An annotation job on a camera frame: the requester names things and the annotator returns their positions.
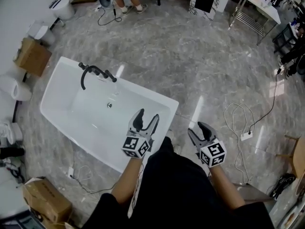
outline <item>black faucet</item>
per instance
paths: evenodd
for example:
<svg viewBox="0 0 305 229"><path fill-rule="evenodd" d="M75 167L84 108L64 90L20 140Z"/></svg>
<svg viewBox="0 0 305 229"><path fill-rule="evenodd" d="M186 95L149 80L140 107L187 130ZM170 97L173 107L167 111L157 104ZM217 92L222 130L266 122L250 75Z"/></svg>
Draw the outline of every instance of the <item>black faucet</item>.
<svg viewBox="0 0 305 229"><path fill-rule="evenodd" d="M86 76L87 72L91 72L91 71L93 71L96 75L102 74L104 78L108 78L108 75L107 75L105 72L103 72L102 70L100 70L98 67L96 67L95 65L89 66L89 67L87 67L87 68L84 70L84 72L83 72L83 74L82 74L82 76L81 76L81 87L82 87L83 90L86 89L86 87L85 87L85 85L84 85L85 76Z"/></svg>
<svg viewBox="0 0 305 229"><path fill-rule="evenodd" d="M108 75L110 77L110 79L112 79L112 82L117 81L117 79L110 73L109 70L105 70L105 74Z"/></svg>

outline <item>chair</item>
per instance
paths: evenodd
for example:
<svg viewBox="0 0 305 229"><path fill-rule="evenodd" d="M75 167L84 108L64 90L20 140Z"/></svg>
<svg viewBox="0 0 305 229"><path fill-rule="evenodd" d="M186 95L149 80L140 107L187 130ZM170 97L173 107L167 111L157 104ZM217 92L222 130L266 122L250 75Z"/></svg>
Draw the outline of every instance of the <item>chair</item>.
<svg viewBox="0 0 305 229"><path fill-rule="evenodd" d="M285 135L286 138L295 140L295 147L291 155L276 155L287 158L296 178L301 178L305 171L305 138Z"/></svg>

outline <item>black pants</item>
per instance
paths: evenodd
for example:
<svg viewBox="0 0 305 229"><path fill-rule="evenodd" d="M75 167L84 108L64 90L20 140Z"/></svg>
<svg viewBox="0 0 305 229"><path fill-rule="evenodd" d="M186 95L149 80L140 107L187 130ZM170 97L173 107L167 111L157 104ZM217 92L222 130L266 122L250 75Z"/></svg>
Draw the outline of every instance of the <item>black pants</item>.
<svg viewBox="0 0 305 229"><path fill-rule="evenodd" d="M293 75L296 73L296 66L299 62L300 57L305 53L305 37L300 38L296 43L295 46L290 50L289 53L285 54L282 58L282 64L290 62L292 59L296 59L296 62L290 66L288 70L288 75Z"/></svg>

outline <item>marble floor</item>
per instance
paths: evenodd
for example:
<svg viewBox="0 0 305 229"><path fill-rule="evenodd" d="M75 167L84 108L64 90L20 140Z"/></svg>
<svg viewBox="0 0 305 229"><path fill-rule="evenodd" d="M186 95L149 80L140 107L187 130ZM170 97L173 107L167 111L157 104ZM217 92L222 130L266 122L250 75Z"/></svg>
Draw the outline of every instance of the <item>marble floor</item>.
<svg viewBox="0 0 305 229"><path fill-rule="evenodd" d="M75 16L53 29L56 43L50 47L52 57L39 79L28 80L33 97L19 106L17 122L24 133L28 177L46 176L73 203L72 218L78 224L92 213L98 195L87 195L77 182L67 178L69 166L80 167L80 179L92 190L110 188L119 177L99 160L62 135L40 113L39 104L56 62L61 56L116 73L124 66L122 78L164 94L180 104L171 129L182 147L181 155L203 166L186 131L198 120L216 129L228 155L223 168L235 183L247 181L234 164L238 155L237 138L225 124L224 111L231 103L247 104L255 120L268 112L273 103L275 74L278 69L271 38L256 45L257 35L239 21L228 30L230 13L205 21L187 12L186 0L143 0L148 10L138 15L132 11L122 21L99 26L98 3L76 6ZM101 23L112 19L107 10ZM289 169L278 153L288 153L293 143L284 135L300 136L305 126L305 88L299 75L284 80L278 76L273 111L255 126L254 136L240 142L250 181L262 192ZM226 118L232 125L231 106ZM246 110L248 123L251 113ZM240 135L245 120L241 110L234 115ZM244 170L240 159L237 167ZM295 201L289 188L279 198L270 215L275 225Z"/></svg>

